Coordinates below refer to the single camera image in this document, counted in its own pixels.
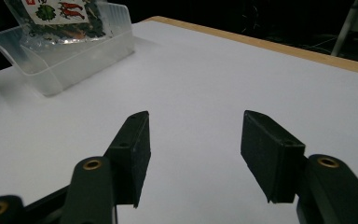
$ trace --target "transparent plastic tray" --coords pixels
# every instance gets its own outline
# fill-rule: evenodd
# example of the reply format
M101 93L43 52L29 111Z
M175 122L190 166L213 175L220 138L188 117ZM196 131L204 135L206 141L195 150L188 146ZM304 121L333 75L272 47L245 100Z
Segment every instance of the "transparent plastic tray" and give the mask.
M131 19L125 6L104 3L113 37L35 52L20 44L20 26L0 32L0 51L43 95L55 95L134 52Z

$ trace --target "white table surface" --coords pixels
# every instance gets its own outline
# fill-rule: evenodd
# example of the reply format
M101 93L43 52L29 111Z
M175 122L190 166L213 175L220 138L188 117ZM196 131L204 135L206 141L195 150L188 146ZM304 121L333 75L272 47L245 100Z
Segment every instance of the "white table surface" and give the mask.
M53 97L0 71L0 195L26 205L68 185L144 110L152 157L140 205L119 206L120 224L298 223L296 200L267 203L241 157L247 109L307 157L337 157L358 176L358 73L155 21L133 34L131 56Z

